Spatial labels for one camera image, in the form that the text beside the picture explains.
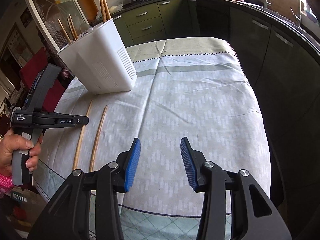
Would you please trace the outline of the person's left hand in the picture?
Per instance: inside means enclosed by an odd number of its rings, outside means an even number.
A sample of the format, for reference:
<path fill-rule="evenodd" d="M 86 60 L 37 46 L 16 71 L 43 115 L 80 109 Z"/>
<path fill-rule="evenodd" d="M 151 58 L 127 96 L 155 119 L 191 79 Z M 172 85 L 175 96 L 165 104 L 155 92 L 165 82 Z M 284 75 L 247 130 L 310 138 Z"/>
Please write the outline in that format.
<path fill-rule="evenodd" d="M 0 152 L 0 172 L 1 175 L 10 177 L 12 175 L 12 155 L 15 150 L 29 150 L 29 159 L 25 166 L 30 172 L 37 169 L 39 155 L 41 153 L 41 145 L 43 143 L 43 134 L 40 135 L 36 144 L 25 139 L 21 135 L 14 134 L 13 129 L 9 129 L 1 140 Z"/>

